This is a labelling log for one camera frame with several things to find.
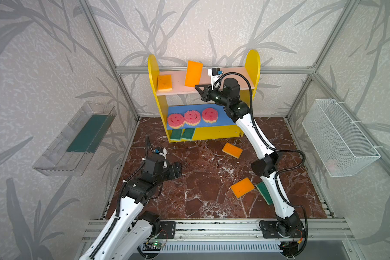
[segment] wallpaper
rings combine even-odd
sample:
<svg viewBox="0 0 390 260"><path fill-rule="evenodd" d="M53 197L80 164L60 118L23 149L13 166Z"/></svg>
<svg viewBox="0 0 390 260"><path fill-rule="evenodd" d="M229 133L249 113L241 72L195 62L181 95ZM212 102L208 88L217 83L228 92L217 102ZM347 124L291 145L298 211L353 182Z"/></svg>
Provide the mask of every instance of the wallpaper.
<svg viewBox="0 0 390 260"><path fill-rule="evenodd" d="M81 177L32 169L85 101L117 116ZM71 259L135 126L75 1L0 1L0 259Z"/></svg>
<svg viewBox="0 0 390 260"><path fill-rule="evenodd" d="M259 52L262 66L311 66L346 0L89 3L117 66L145 66L152 53L159 66L186 66L188 60L205 66L243 66L250 49ZM148 75L122 77L139 115L158 116ZM261 77L256 114L286 115L304 75ZM262 102L264 95L271 104ZM167 101L170 106L198 104L197 98L169 96Z"/></svg>
<svg viewBox="0 0 390 260"><path fill-rule="evenodd" d="M360 1L318 71L390 153L390 1ZM352 177L327 173L301 122L315 98L307 90L290 122L336 217L345 217L367 260L390 260L390 177L374 162Z"/></svg>

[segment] pink sponge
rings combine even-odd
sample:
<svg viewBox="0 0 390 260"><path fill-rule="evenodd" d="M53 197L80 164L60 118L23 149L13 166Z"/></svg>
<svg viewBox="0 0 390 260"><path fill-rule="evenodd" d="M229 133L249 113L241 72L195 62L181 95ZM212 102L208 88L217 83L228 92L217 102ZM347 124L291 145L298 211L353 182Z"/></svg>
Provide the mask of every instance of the pink sponge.
<svg viewBox="0 0 390 260"><path fill-rule="evenodd" d="M196 110L190 110L185 113L185 122L190 126L196 126L201 122L201 114Z"/></svg>
<svg viewBox="0 0 390 260"><path fill-rule="evenodd" d="M218 112L215 109L208 107L202 111L202 119L207 123L215 123L218 119Z"/></svg>
<svg viewBox="0 0 390 260"><path fill-rule="evenodd" d="M185 125L185 119L181 114L171 114L167 117L167 123L173 129L178 129Z"/></svg>

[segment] toy shelf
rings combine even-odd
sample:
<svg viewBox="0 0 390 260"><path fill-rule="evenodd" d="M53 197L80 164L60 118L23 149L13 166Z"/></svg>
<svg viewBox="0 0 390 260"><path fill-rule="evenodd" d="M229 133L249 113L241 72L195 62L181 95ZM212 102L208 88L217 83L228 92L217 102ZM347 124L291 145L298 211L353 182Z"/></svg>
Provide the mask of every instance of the toy shelf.
<svg viewBox="0 0 390 260"><path fill-rule="evenodd" d="M179 113L184 114L189 110L202 111L207 107L213 107L218 111L218 120L215 123L206 123L203 120L197 126L186 125L182 128L196 128L192 141L209 140L218 138L240 137L243 136L241 129L232 122L232 120L224 112L224 107L216 104L200 104L200 105L186 105L186 106L171 106L167 104L167 95L190 94L198 93L195 88L184 86L186 78L186 70L180 71L159 71L158 62L155 55L151 54L148 58L149 80L152 87L153 95L159 108L159 114L162 119L163 127L165 128L167 139L170 143L180 142L184 140L171 140L172 128L167 124L167 117L170 114ZM253 90L253 99L256 93L257 84L260 77L260 56L256 50L250 50L244 67L227 67L221 69L223 73L238 72L245 76L250 82ZM172 91L158 92L158 76L172 75ZM240 77L232 75L240 84L240 99L248 106L250 105L250 95L247 83ZM211 84L207 69L203 69L201 74L200 84Z"/></svg>
<svg viewBox="0 0 390 260"><path fill-rule="evenodd" d="M223 73L227 72L238 72L239 74L245 76L250 82L251 89L254 89L255 86L250 79L249 74L245 67L231 67L231 68L222 68ZM156 91L157 96L166 96L166 95L178 95L178 94L193 94L198 93L194 87L185 86L186 70L176 70L176 71L162 71L159 75L171 75L172 87L171 91L160 92ZM240 90L248 90L248 85L240 76L231 75L232 78L235 78L240 85ZM208 76L208 69L203 69L201 74L200 85L211 84L211 78Z"/></svg>
<svg viewBox="0 0 390 260"><path fill-rule="evenodd" d="M181 114L184 115L189 110L196 110L202 115L202 111L204 109L212 107L213 109L218 111L218 119L215 123L207 123L204 120L201 119L201 122L197 124L196 126L191 126L188 124L185 124L183 129L185 128L200 128L200 127L223 127L223 126L233 126L235 123L231 120L230 117L227 116L227 114L224 111L223 106L218 106L216 104L202 104L202 105L186 105L186 106L173 106L169 107L169 110L167 112L167 115L171 114ZM167 130L173 130L172 127L167 125Z"/></svg>

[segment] scrubbing pad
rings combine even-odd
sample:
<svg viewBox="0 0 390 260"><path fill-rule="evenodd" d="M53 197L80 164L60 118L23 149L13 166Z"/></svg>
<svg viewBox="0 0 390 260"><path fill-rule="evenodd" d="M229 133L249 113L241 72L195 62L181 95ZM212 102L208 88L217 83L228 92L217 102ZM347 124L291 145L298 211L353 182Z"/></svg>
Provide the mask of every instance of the scrubbing pad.
<svg viewBox="0 0 390 260"><path fill-rule="evenodd" d="M267 187L264 182L260 182L259 184L256 184L257 190L259 190L260 194L265 198L265 201L268 205L273 204L273 200L271 199L270 193L267 190Z"/></svg>
<svg viewBox="0 0 390 260"><path fill-rule="evenodd" d="M254 190L254 185L251 183L251 181L248 178L245 178L243 180L240 180L236 184L231 186L232 191L234 192L234 195L239 198L246 194L247 192L250 192Z"/></svg>
<svg viewBox="0 0 390 260"><path fill-rule="evenodd" d="M170 74L158 76L158 90L160 92L172 90L172 76Z"/></svg>
<svg viewBox="0 0 390 260"><path fill-rule="evenodd" d="M188 66L186 68L185 86L195 87L195 85L199 84L203 66L204 65L202 63L193 62L192 60L188 61Z"/></svg>
<svg viewBox="0 0 390 260"><path fill-rule="evenodd" d="M228 153L231 156L234 156L235 158L240 158L241 152L243 149L238 148L237 146L234 146L230 143L226 143L223 148L224 153Z"/></svg>
<svg viewBox="0 0 390 260"><path fill-rule="evenodd" d="M194 137L196 128L187 128L182 134L182 140L190 141Z"/></svg>
<svg viewBox="0 0 390 260"><path fill-rule="evenodd" d="M180 141L183 129L173 129L171 133L171 140Z"/></svg>

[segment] blue shelf board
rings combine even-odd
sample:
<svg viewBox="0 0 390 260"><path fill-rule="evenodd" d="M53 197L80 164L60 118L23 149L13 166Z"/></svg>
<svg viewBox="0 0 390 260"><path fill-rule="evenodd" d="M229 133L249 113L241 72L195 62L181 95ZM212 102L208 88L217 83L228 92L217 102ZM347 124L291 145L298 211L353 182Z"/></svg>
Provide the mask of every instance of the blue shelf board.
<svg viewBox="0 0 390 260"><path fill-rule="evenodd" d="M215 123L207 123L201 118L201 122L197 124L196 126L190 126L188 124L185 124L182 129L185 128L198 128L198 127L222 127L222 126L232 126L235 125L234 122L232 122L231 118L227 116L227 114L224 111L223 106L218 106L216 104L202 104L202 105L185 105L185 106L172 106L169 107L167 115L171 114L181 114L182 116L188 112L189 110L196 110L201 114L202 117L202 111L204 109L212 107L213 109L218 111L218 119ZM173 130L172 127L167 124L168 130Z"/></svg>

